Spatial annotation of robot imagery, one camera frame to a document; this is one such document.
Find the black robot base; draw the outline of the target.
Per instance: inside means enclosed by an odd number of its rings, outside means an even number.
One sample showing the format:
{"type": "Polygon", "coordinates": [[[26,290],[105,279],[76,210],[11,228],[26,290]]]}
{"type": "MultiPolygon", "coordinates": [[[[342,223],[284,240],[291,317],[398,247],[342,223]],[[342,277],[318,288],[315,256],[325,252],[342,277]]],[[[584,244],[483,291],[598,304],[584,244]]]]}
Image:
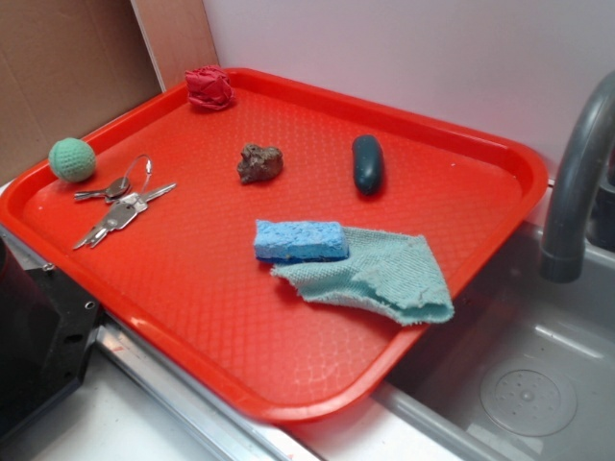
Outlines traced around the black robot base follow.
{"type": "Polygon", "coordinates": [[[1,244],[1,440],[77,390],[102,308],[58,268],[25,269],[1,244]]]}

